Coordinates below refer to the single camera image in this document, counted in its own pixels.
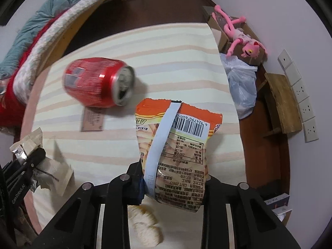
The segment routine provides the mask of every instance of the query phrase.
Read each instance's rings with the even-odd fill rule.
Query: tablecloth
[[[135,68],[137,75],[130,102],[107,109],[104,129],[99,132],[80,132],[83,106],[62,87],[66,66],[88,57],[123,60]],[[46,155],[66,160],[74,168],[74,179],[63,197],[40,188],[27,195],[25,202],[36,229],[44,228],[84,182],[108,183],[139,159],[134,110],[146,97],[182,100],[222,113],[222,126],[207,142],[209,173],[224,183],[246,181],[238,116],[215,39],[206,23],[163,24],[115,34],[68,54],[44,74],[48,74],[44,87],[33,89],[30,98],[37,100],[41,90],[36,109],[29,110],[29,115],[34,115],[31,130],[41,127]],[[159,220],[164,242],[158,248],[200,248],[202,208],[192,213],[148,197],[143,203]],[[131,248],[143,247],[132,229],[129,233]]]

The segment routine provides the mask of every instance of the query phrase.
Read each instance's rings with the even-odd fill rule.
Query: red soda can
[[[134,83],[131,66],[99,57],[72,61],[63,76],[64,90],[91,107],[125,105],[133,94]]]

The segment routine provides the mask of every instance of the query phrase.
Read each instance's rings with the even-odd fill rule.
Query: red blanket
[[[34,38],[30,47],[23,53],[23,56],[20,59],[18,68],[14,72],[14,74],[10,77],[10,80],[7,85],[6,93],[3,97],[0,98],[0,126],[21,126],[25,111],[25,105],[19,102],[14,94],[13,91],[13,83],[14,78],[19,71],[20,67],[26,59],[28,58],[29,54],[31,53],[32,48],[36,45],[39,38],[47,31],[47,29],[55,22],[65,11],[57,15],[55,18],[49,20],[48,23],[39,31],[39,33]]]

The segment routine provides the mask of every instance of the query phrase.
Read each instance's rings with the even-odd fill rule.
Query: electrical outlet
[[[315,114],[313,113],[313,109],[310,104],[309,98],[310,97],[307,97],[301,103],[298,104],[298,108],[300,109],[300,114],[301,114],[303,122],[305,122],[315,116]]]
[[[284,49],[278,56],[278,60],[281,63],[281,66],[286,69],[292,62],[291,57],[288,55],[287,51]]]
[[[298,72],[298,68],[296,67],[294,62],[292,62],[287,67],[285,73],[291,86],[293,86],[296,82],[298,82],[301,79],[301,75]]]
[[[303,131],[304,131],[305,142],[318,139],[315,118],[312,118],[303,123]]]
[[[293,89],[293,93],[296,97],[296,101],[298,103],[300,103],[301,101],[303,101],[304,99],[309,97],[309,95],[305,91],[304,84],[303,84],[303,81],[301,79],[294,84],[292,89]]]

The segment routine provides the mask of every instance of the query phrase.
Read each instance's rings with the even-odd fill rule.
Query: pink panther plush toy
[[[233,54],[234,48],[237,44],[244,45],[244,47],[242,48],[243,53],[241,54],[243,58],[246,57],[256,58],[259,54],[259,47],[261,47],[265,51],[265,54],[267,55],[267,51],[261,42],[252,39],[250,36],[245,35],[240,30],[234,28],[233,24],[245,22],[246,21],[245,17],[242,16],[236,20],[231,20],[229,16],[224,11],[221,10],[219,5],[215,6],[215,11],[220,13],[220,15],[222,15],[227,21],[227,24],[225,24],[224,26],[224,31],[229,38],[233,39],[233,43],[231,44],[230,48],[227,51],[226,54],[227,57]],[[212,13],[212,17],[215,19],[215,21],[217,21],[215,13]]]

